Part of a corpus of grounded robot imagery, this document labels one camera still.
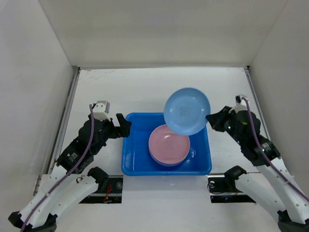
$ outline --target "blue plastic bin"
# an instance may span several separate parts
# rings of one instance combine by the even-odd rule
[[[130,136],[124,138],[121,169],[125,175],[207,175],[211,171],[211,155],[206,127],[189,136],[190,151],[179,165],[166,167],[153,160],[148,140],[151,132],[165,124],[163,113],[131,113]]]

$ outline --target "pink plate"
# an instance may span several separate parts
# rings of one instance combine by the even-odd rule
[[[175,166],[187,157],[190,150],[190,139],[186,135],[172,132],[167,125],[154,129],[149,142],[152,158],[161,165]]]

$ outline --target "screw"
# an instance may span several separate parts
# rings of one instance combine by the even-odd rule
[[[117,187],[117,189],[122,189],[122,183],[121,183],[121,182],[118,182],[118,183],[116,184],[116,187]]]

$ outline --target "white tabletop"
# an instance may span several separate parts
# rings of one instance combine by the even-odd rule
[[[162,112],[168,97],[183,87],[203,91],[211,112],[234,106],[235,96],[247,95],[257,107],[243,68],[177,67],[151,69],[83,70],[74,96],[63,149],[87,120],[90,103],[107,100],[110,116],[131,112]],[[226,133],[207,125],[212,174],[239,165],[257,172]],[[98,166],[110,175],[121,172],[122,139],[108,140],[87,168]],[[178,231],[259,232],[279,231],[260,206],[252,203],[211,204],[205,176],[124,176],[121,204],[78,205],[59,225],[59,232]]]

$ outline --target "white wall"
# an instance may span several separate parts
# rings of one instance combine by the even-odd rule
[[[309,194],[309,2],[289,0],[250,66],[271,139]]]
[[[72,65],[251,64],[287,0],[40,0]]]
[[[31,199],[72,68],[37,0],[0,0],[0,231]]]

